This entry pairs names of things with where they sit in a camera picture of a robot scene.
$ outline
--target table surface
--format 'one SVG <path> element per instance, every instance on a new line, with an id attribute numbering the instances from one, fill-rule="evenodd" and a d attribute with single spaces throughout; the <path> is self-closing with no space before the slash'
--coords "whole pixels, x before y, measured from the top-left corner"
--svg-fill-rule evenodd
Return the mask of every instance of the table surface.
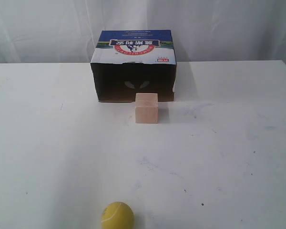
<path id="1" fill-rule="evenodd" d="M 180 62 L 159 124 L 97 101 L 88 63 L 0 64 L 0 229 L 286 229 L 286 66 Z"/>

